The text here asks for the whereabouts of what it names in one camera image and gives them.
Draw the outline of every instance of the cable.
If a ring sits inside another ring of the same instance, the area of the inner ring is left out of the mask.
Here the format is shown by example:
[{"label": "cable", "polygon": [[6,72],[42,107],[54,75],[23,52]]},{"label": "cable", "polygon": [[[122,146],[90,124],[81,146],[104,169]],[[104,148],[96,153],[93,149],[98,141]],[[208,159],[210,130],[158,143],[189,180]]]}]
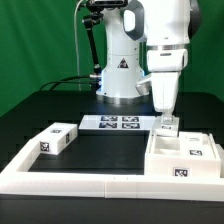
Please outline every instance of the cable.
[{"label": "cable", "polygon": [[69,82],[69,81],[58,81],[58,82],[48,82],[46,84],[44,84],[39,91],[42,91],[44,89],[44,87],[48,86],[48,85],[52,85],[52,84],[62,84],[62,83],[67,83],[67,84],[88,84],[90,85],[91,83],[87,83],[87,82]]},{"label": "cable", "polygon": [[63,81],[70,81],[70,80],[74,80],[74,79],[89,79],[89,75],[86,75],[86,76],[85,76],[85,75],[82,75],[82,76],[71,76],[71,77],[62,79],[62,80],[60,80],[59,82],[55,83],[55,84],[50,88],[50,90],[54,90],[58,85],[61,84],[60,82],[63,82]]},{"label": "cable", "polygon": [[75,9],[75,14],[74,14],[74,31],[75,31],[75,46],[76,46],[76,57],[77,57],[77,73],[78,76],[80,76],[80,60],[79,60],[79,46],[78,46],[78,33],[77,33],[77,12],[79,9],[79,6],[84,0],[80,0]]}]

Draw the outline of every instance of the black sticker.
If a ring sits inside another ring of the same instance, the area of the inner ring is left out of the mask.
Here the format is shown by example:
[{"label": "black sticker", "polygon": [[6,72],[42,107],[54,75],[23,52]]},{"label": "black sticker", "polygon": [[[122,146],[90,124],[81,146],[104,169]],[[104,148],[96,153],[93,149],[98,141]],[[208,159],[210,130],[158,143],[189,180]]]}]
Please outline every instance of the black sticker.
[{"label": "black sticker", "polygon": [[165,125],[163,125],[161,128],[162,128],[162,129],[171,130],[171,127],[170,127],[170,126],[165,126]]},{"label": "black sticker", "polygon": [[181,169],[181,168],[174,168],[174,176],[175,177],[188,177],[189,170],[188,169]]},{"label": "black sticker", "polygon": [[99,128],[117,128],[117,123],[100,123]]},{"label": "black sticker", "polygon": [[40,151],[42,151],[42,152],[49,152],[50,151],[50,144],[49,144],[49,142],[40,142]]},{"label": "black sticker", "polygon": [[139,129],[139,123],[122,123],[123,129]]},{"label": "black sticker", "polygon": [[51,133],[55,133],[55,134],[58,134],[60,132],[62,132],[62,130],[59,130],[59,129],[54,129],[54,130],[51,131]]},{"label": "black sticker", "polygon": [[118,65],[118,68],[128,68],[128,64],[124,58],[121,60],[120,64]]},{"label": "black sticker", "polygon": [[124,122],[139,122],[139,117],[122,117]]},{"label": "black sticker", "polygon": [[65,138],[66,144],[68,144],[70,142],[70,134],[68,133]]},{"label": "black sticker", "polygon": [[117,121],[117,117],[113,116],[102,116],[101,121]]},{"label": "black sticker", "polygon": [[192,156],[203,156],[203,153],[201,150],[190,150],[190,155]]}]

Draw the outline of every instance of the black surface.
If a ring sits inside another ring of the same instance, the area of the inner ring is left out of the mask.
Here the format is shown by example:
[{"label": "black surface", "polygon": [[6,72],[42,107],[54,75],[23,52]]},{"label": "black surface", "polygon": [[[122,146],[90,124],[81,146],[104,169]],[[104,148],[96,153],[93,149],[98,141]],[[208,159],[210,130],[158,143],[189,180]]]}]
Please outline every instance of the black surface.
[{"label": "black surface", "polygon": [[[156,115],[152,100],[116,106],[92,93],[36,92],[0,118],[0,170],[53,122],[81,122],[85,114]],[[205,93],[179,94],[180,130],[212,133],[224,145],[224,104]],[[59,156],[41,155],[32,171],[142,173],[147,132],[79,132]],[[223,223],[224,203],[75,197],[0,196],[0,223]]]}]

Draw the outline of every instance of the white container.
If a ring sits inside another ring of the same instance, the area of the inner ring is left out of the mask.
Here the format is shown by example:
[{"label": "white container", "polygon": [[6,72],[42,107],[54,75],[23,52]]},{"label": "white container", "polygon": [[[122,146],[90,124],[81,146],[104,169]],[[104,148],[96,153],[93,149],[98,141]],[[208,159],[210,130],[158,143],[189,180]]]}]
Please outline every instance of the white container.
[{"label": "white container", "polygon": [[179,137],[150,134],[145,175],[219,178],[221,159],[212,135],[180,132]]}]

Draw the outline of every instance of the green screen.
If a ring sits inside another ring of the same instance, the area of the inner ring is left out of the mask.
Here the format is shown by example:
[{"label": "green screen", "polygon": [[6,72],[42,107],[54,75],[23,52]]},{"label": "green screen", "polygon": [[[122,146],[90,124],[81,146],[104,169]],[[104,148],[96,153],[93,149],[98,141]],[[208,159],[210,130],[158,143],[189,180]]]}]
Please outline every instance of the green screen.
[{"label": "green screen", "polygon": [[[224,1],[199,3],[202,25],[188,46],[189,63],[180,77],[180,90],[208,92],[224,100]],[[76,0],[0,0],[0,116],[43,84],[77,75],[75,7]],[[77,17],[81,75],[92,73],[93,67],[81,22],[88,14],[82,9]],[[94,36],[104,67],[103,24],[94,27]]]}]

